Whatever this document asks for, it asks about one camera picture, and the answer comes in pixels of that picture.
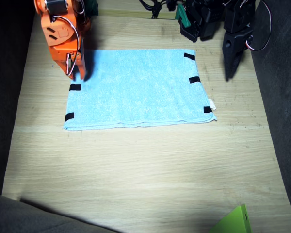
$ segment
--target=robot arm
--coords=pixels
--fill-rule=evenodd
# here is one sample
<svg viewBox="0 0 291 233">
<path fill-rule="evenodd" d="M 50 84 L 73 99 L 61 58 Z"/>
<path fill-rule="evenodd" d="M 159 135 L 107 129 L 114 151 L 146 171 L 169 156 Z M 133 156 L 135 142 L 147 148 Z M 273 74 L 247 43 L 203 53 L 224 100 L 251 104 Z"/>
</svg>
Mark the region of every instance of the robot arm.
<svg viewBox="0 0 291 233">
<path fill-rule="evenodd" d="M 34 0 L 53 60 L 73 79 L 77 66 L 84 79 L 83 35 L 91 28 L 83 0 Z"/>
</svg>

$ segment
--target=towel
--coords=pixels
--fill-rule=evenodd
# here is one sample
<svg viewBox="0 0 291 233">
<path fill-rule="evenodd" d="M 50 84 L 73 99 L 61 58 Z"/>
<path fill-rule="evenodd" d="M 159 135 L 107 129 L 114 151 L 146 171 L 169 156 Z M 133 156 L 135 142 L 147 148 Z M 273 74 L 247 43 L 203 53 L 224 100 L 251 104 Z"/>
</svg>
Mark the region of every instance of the towel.
<svg viewBox="0 0 291 233">
<path fill-rule="evenodd" d="M 85 51 L 93 73 L 71 81 L 64 128 L 70 131 L 206 123 L 216 120 L 195 52 Z"/>
</svg>

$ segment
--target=green plastic piece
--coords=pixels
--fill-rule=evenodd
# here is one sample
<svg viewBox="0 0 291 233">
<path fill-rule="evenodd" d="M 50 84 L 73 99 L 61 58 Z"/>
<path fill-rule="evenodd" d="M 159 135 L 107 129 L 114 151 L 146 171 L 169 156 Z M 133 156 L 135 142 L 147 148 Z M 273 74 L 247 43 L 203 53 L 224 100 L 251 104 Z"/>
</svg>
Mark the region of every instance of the green plastic piece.
<svg viewBox="0 0 291 233">
<path fill-rule="evenodd" d="M 252 233 L 246 205 L 236 207 L 215 225 L 209 233 Z"/>
<path fill-rule="evenodd" d="M 191 26 L 191 23 L 186 15 L 183 4 L 179 4 L 177 7 L 175 19 L 179 20 L 179 18 L 181 18 L 181 22 L 185 28 L 188 28 Z"/>
</svg>

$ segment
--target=light wood surface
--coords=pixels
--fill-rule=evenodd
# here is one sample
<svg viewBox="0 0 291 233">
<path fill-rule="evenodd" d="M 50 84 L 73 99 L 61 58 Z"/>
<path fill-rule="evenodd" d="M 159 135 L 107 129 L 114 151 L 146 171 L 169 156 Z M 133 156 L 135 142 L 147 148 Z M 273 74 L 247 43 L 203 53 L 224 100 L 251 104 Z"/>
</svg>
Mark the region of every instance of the light wood surface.
<svg viewBox="0 0 291 233">
<path fill-rule="evenodd" d="M 154 5 L 151 0 L 144 0 L 144 2 Z M 152 12 L 146 10 L 138 0 L 97 0 L 97 3 L 100 16 L 152 17 Z M 168 11 L 167 5 L 164 4 L 158 18 L 174 19 L 175 15 L 176 11 Z"/>
<path fill-rule="evenodd" d="M 291 232 L 250 52 L 226 82 L 222 27 L 194 44 L 175 20 L 99 16 L 95 25 L 101 49 L 194 49 L 218 121 L 65 131 L 69 79 L 52 61 L 36 18 L 3 194 L 126 233 L 207 232 L 245 203 L 254 232 Z"/>
</svg>

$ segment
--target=cable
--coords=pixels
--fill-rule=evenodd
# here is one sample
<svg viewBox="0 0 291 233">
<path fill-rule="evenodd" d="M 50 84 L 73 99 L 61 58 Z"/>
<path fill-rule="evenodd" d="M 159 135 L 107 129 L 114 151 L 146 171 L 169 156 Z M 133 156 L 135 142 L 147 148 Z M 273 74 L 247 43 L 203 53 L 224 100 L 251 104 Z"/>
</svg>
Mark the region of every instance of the cable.
<svg viewBox="0 0 291 233">
<path fill-rule="evenodd" d="M 153 6 L 150 6 L 148 4 L 146 4 L 144 1 L 139 0 L 139 2 L 142 4 L 142 6 L 144 6 L 144 8 L 146 8 L 148 11 L 152 11 Z"/>
<path fill-rule="evenodd" d="M 249 45 L 250 42 L 248 42 L 248 39 L 247 39 L 247 40 L 246 40 L 246 46 L 247 46 L 247 48 L 250 49 L 251 51 L 261 51 L 261 50 L 265 49 L 265 47 L 268 45 L 268 42 L 269 42 L 270 39 L 271 39 L 271 34 L 272 34 L 272 13 L 271 13 L 270 8 L 269 8 L 268 5 L 266 4 L 266 2 L 265 2 L 264 0 L 261 0 L 261 1 L 264 3 L 264 5 L 265 5 L 265 7 L 267 8 L 268 13 L 269 13 L 269 15 L 270 15 L 270 34 L 269 34 L 269 36 L 268 36 L 268 39 L 267 39 L 267 42 L 265 43 L 265 45 L 264 45 L 262 48 L 258 49 L 258 50 L 256 50 L 256 49 L 254 49 L 253 47 L 251 47 L 251 46 Z"/>
<path fill-rule="evenodd" d="M 227 3 L 222 3 L 223 6 L 228 5 L 232 0 L 229 0 Z"/>
<path fill-rule="evenodd" d="M 76 56 L 75 56 L 75 58 L 74 58 L 74 60 L 73 60 L 73 63 L 72 63 L 72 66 L 71 66 L 70 71 L 68 72 L 68 69 L 66 70 L 66 75 L 67 75 L 67 76 L 70 76 L 70 75 L 72 74 L 73 68 L 74 68 L 74 66 L 75 66 L 75 64 L 76 64 L 76 61 L 77 61 L 77 54 L 78 54 L 78 51 L 79 51 L 79 35 L 78 35 L 78 32 L 77 32 L 76 28 L 75 28 L 75 27 L 73 26 L 73 24 L 69 21 L 69 19 L 66 19 L 66 18 L 64 18 L 64 17 L 62 17 L 62 16 L 53 16 L 53 17 L 52 17 L 53 22 L 55 22 L 55 19 L 57 19 L 57 18 L 60 18 L 60 19 L 62 19 L 63 21 L 67 22 L 67 23 L 70 25 L 70 27 L 74 30 L 75 34 L 77 35 L 77 51 L 76 51 Z"/>
<path fill-rule="evenodd" d="M 162 0 L 161 2 L 158 2 L 157 0 L 152 0 L 152 2 L 154 2 L 154 6 L 146 4 L 143 0 L 139 0 L 139 2 L 146 10 L 152 11 L 152 19 L 157 18 L 162 9 L 162 6 L 166 4 L 166 0 Z"/>
<path fill-rule="evenodd" d="M 82 6 L 82 11 L 79 12 L 79 11 L 76 11 L 75 9 L 73 9 L 77 14 L 79 15 L 83 15 L 83 18 L 84 18 L 84 22 L 86 22 L 86 16 L 85 16 L 85 4 L 84 4 L 84 1 L 83 0 L 76 0 L 76 2 L 79 2 Z"/>
</svg>

